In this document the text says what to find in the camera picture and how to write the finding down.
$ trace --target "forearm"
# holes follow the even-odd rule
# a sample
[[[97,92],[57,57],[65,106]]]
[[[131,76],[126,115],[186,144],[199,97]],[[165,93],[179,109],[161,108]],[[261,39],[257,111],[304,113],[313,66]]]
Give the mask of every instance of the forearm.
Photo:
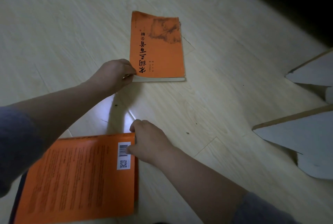
[[[104,98],[104,95],[85,82],[10,106],[32,119],[46,150],[66,129]]]
[[[229,223],[247,191],[178,148],[156,166],[204,223]]]

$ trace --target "qr code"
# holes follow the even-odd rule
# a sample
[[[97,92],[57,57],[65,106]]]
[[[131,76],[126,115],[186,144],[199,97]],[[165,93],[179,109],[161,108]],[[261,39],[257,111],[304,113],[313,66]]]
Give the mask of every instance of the qr code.
[[[120,168],[127,168],[127,160],[120,160]]]

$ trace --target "orange book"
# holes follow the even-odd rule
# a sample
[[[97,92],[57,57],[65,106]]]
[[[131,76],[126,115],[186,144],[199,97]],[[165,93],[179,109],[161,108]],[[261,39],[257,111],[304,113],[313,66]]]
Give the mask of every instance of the orange book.
[[[57,140],[22,176],[10,223],[46,224],[134,212],[134,133]]]
[[[134,82],[184,81],[179,18],[132,12],[130,62]]]

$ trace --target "gray sleeve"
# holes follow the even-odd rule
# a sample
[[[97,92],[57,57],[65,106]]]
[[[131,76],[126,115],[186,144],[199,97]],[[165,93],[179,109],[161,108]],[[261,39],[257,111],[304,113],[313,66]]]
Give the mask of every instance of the gray sleeve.
[[[261,199],[252,192],[246,194],[242,204],[237,209],[233,224],[262,224],[262,223],[298,223],[288,213],[278,210],[275,206]]]
[[[0,197],[43,152],[43,141],[31,119],[15,108],[0,107]]]

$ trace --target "wooden floor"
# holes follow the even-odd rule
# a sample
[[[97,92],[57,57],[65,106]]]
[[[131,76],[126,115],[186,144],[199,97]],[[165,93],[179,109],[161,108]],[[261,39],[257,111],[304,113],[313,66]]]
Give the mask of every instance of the wooden floor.
[[[303,223],[331,223],[333,183],[309,177],[253,125],[325,105],[284,75],[327,47],[263,0],[0,0],[0,105],[87,80],[129,58],[133,10],[178,16],[186,82],[135,83],[66,136],[128,132],[136,119]],[[138,212],[88,223],[201,223],[156,168],[139,164]],[[6,223],[18,181],[1,199]]]

